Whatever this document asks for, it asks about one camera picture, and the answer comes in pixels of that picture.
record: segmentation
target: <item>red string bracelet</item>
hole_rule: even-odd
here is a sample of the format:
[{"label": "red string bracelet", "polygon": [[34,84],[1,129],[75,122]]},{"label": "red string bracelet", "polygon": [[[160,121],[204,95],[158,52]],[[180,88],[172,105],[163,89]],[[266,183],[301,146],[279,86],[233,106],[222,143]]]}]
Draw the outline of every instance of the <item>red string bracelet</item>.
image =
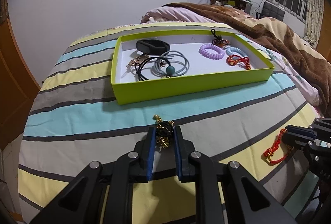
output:
[{"label": "red string bracelet", "polygon": [[280,133],[278,135],[277,140],[274,142],[274,144],[272,145],[271,148],[268,148],[265,152],[264,152],[264,156],[269,160],[270,164],[278,164],[281,161],[285,160],[286,157],[290,154],[290,152],[292,151],[293,147],[287,146],[289,151],[284,155],[283,158],[280,158],[279,160],[273,161],[271,159],[271,157],[273,156],[274,152],[279,148],[279,144],[280,141],[282,139],[283,134],[286,132],[286,129],[281,129]]},{"label": "red string bracelet", "polygon": [[245,65],[246,70],[251,69],[251,65],[249,64],[248,57],[240,57],[239,55],[229,55],[228,58],[226,58],[226,62],[231,66],[235,66],[240,62]]}]

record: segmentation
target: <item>metal screw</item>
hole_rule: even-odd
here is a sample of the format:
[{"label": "metal screw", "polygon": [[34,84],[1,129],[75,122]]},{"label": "metal screw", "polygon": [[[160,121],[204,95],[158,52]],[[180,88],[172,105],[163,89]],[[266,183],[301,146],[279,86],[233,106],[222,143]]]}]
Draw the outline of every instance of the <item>metal screw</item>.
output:
[{"label": "metal screw", "polygon": [[136,153],[135,151],[131,151],[128,153],[128,157],[131,159],[135,159],[138,157],[138,153]]},{"label": "metal screw", "polygon": [[90,162],[90,167],[91,167],[92,169],[96,169],[96,168],[98,168],[99,165],[100,165],[100,163],[99,163],[98,161],[91,161],[91,162]]},{"label": "metal screw", "polygon": [[199,159],[199,158],[201,157],[201,153],[200,153],[199,151],[193,151],[193,152],[191,153],[191,156],[192,156],[193,158]]},{"label": "metal screw", "polygon": [[231,161],[230,162],[230,167],[234,168],[234,169],[238,169],[240,166],[239,162],[237,161]]}]

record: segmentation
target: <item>striped fabric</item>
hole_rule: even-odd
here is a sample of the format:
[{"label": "striped fabric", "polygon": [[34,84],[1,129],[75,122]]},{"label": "striped fabric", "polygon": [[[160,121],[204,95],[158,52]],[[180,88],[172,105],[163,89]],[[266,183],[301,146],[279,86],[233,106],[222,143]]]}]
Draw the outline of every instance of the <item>striped fabric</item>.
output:
[{"label": "striped fabric", "polygon": [[[131,151],[154,124],[154,114],[174,120],[184,138],[213,160],[240,162],[294,217],[300,212],[310,192],[297,195],[295,209],[286,204],[293,203],[292,197],[307,176],[302,152],[293,152],[275,166],[262,157],[281,128],[288,124],[307,127],[317,116],[281,70],[276,68],[266,82],[123,106],[115,100],[110,67],[119,36],[210,27],[236,32],[218,23],[140,24],[102,31],[69,46],[45,80],[26,123],[18,173],[25,222],[91,161],[112,162]],[[283,156],[282,149],[275,159]],[[313,176],[307,180],[315,182],[315,187]],[[133,223],[191,223],[194,195],[194,183],[181,184],[175,176],[172,148],[157,151],[153,180],[134,187]]]}]

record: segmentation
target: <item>curtain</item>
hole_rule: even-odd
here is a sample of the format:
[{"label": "curtain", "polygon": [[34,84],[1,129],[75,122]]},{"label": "curtain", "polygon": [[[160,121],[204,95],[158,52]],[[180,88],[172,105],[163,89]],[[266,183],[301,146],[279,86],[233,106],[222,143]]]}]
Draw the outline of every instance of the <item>curtain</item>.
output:
[{"label": "curtain", "polygon": [[316,49],[318,44],[323,12],[324,0],[308,0],[304,40],[306,40],[313,49]]}]

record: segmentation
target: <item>wooden door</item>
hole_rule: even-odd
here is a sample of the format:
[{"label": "wooden door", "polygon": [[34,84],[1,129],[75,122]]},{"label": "wooden door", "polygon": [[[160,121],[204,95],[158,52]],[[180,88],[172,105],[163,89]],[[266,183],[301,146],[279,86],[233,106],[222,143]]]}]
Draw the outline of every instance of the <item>wooden door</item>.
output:
[{"label": "wooden door", "polygon": [[24,131],[34,98],[40,90],[17,46],[7,0],[0,5],[0,149]]}]

